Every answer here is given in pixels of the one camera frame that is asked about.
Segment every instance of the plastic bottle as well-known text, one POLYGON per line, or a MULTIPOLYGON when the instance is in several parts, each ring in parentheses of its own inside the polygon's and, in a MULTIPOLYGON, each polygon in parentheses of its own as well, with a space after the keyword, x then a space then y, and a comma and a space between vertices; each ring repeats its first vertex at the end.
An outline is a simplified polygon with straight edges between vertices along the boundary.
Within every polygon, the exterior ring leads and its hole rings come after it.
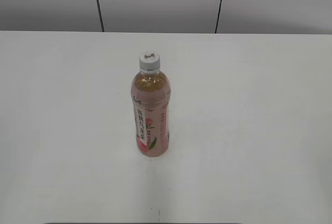
POLYGON ((142 53, 140 70, 131 85, 136 142, 143 154, 157 157, 167 150, 169 144, 171 87, 166 75, 160 71, 159 54, 152 51, 142 53))

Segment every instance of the pink bottle label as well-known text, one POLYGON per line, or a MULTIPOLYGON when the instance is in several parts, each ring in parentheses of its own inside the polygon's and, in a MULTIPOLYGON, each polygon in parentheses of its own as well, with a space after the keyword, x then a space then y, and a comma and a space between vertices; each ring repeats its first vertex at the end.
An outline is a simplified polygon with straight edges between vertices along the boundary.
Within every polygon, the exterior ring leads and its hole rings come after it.
POLYGON ((169 143, 168 103, 169 86, 156 92, 143 92, 132 88, 136 141, 140 150, 148 156, 163 154, 169 143))
POLYGON ((134 106, 136 138, 139 147, 147 152, 157 143, 168 141, 168 103, 156 108, 134 106))

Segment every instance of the white tabletop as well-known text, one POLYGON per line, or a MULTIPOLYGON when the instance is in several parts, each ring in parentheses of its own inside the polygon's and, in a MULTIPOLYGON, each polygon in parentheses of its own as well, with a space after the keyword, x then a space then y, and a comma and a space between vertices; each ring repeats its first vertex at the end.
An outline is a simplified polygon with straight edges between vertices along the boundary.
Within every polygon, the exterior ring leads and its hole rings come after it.
POLYGON ((332 36, 0 32, 0 223, 332 221, 332 36), (170 147, 135 143, 154 49, 170 147))

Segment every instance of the green leaf graphic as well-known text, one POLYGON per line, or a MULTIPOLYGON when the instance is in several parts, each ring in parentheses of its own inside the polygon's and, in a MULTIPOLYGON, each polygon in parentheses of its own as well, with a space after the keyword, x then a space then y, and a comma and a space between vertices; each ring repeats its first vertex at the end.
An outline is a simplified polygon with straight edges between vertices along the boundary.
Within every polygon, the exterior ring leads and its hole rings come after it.
POLYGON ((156 142, 157 142, 157 138, 155 137, 154 141, 151 143, 150 147, 149 147, 149 150, 153 149, 156 145, 156 142))

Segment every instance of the white bottle cap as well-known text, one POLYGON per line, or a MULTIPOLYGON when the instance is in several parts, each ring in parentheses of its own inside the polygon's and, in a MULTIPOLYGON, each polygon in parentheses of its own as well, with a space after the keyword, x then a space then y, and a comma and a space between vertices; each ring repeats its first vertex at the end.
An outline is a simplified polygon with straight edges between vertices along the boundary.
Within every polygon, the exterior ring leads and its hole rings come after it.
POLYGON ((153 51, 140 55, 140 67, 144 70, 155 70, 160 67, 160 56, 153 51))

